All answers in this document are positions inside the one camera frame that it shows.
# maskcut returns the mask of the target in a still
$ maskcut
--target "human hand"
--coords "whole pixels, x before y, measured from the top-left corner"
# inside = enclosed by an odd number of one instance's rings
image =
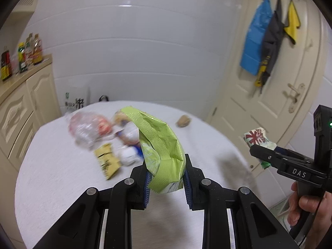
[[[298,184],[292,184],[291,189],[294,193],[289,198],[289,214],[287,221],[291,226],[296,225],[300,218],[301,209],[314,213],[318,207],[320,198],[304,195],[298,199]],[[325,193],[313,225],[307,235],[305,249],[315,249],[325,236],[332,222],[332,195]]]

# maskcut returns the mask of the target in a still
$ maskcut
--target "round table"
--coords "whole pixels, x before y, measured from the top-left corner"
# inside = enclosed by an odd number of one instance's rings
[[[231,189],[253,184],[238,149],[193,115],[164,105],[135,101],[99,102],[83,110],[111,119],[117,110],[129,105],[167,122],[189,154],[192,165],[202,169],[205,177]],[[191,117],[191,123],[178,128],[175,123],[184,114]],[[75,144],[65,116],[42,126],[21,165],[15,191],[17,224],[27,249],[36,245],[87,188],[113,187],[129,177],[136,165],[122,166],[106,180],[93,151]],[[169,194],[151,192],[147,209],[132,211],[133,248],[201,248],[203,220],[203,211],[189,210],[183,189]]]

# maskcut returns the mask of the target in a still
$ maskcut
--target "yellow cloth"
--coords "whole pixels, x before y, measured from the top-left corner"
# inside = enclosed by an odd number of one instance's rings
[[[288,22],[283,29],[286,32],[286,34],[289,36],[291,42],[295,45],[298,37],[297,29],[301,27],[301,22],[300,18],[298,17],[298,12],[296,11],[293,0],[290,1],[291,2],[289,3],[288,6]]]
[[[106,179],[109,179],[121,166],[120,160],[112,154],[110,143],[104,144],[95,150],[95,156],[99,160]]]

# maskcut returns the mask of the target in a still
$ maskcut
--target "green snack package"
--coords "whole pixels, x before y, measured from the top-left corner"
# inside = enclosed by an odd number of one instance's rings
[[[164,194],[183,188],[186,166],[183,148],[176,135],[163,121],[132,106],[121,109],[139,129],[144,161],[153,175],[148,187]]]

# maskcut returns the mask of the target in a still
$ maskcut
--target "cream-colored cabinet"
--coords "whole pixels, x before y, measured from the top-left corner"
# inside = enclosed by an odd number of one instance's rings
[[[61,116],[55,94],[54,77],[51,65],[48,65],[27,79],[27,88],[34,113],[44,125]]]
[[[60,117],[52,56],[0,83],[0,224],[18,248],[25,248],[15,217],[18,171],[42,125]]]
[[[0,151],[0,224],[10,238],[22,241],[14,209],[17,175],[17,170]]]
[[[32,113],[28,118],[27,122],[23,126],[19,133],[13,148],[8,157],[9,162],[16,168],[20,169],[25,154],[29,148],[29,145],[39,128],[39,122],[36,119],[35,113]]]

